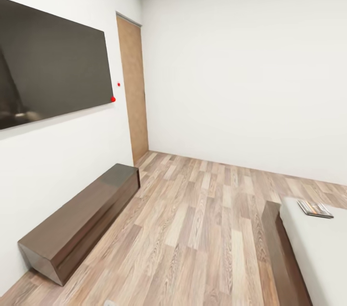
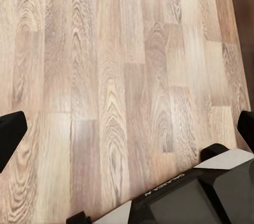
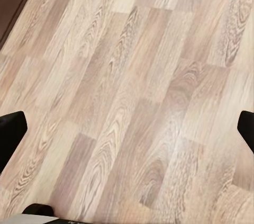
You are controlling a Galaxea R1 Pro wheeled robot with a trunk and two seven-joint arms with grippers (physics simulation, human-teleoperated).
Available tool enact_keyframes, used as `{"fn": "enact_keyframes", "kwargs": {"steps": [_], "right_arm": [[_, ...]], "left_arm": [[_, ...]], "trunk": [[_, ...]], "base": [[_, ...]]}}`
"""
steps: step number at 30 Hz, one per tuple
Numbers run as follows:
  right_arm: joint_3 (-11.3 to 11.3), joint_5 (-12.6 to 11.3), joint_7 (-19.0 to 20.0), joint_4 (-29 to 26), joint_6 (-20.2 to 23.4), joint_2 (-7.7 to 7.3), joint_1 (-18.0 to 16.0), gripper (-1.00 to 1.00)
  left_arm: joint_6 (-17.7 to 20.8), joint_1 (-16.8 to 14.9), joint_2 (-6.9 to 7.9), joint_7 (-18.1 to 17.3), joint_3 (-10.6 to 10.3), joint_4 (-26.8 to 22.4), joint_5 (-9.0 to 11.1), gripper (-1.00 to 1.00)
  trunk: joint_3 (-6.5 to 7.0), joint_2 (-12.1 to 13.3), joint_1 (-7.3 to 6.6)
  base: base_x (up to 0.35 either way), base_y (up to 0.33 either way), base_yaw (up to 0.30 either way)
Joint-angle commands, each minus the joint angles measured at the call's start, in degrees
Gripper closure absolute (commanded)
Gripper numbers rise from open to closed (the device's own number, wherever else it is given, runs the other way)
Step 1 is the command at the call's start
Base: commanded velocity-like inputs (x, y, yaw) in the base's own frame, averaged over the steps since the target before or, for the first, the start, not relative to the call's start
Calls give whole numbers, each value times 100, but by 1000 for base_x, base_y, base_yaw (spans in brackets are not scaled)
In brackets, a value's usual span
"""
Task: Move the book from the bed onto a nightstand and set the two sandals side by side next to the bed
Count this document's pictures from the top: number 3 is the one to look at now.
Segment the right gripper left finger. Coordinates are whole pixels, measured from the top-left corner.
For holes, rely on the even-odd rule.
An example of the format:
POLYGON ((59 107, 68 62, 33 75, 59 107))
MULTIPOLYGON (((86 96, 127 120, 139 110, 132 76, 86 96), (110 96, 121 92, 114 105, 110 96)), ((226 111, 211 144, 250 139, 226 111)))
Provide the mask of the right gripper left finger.
POLYGON ((23 111, 0 117, 0 174, 28 130, 23 111))

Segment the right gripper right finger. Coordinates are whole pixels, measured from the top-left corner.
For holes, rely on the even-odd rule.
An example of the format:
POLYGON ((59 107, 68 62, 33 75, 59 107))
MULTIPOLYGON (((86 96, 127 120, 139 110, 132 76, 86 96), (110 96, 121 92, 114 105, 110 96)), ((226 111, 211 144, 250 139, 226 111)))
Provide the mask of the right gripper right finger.
POLYGON ((254 113, 241 111, 239 116, 237 130, 254 153, 254 113))

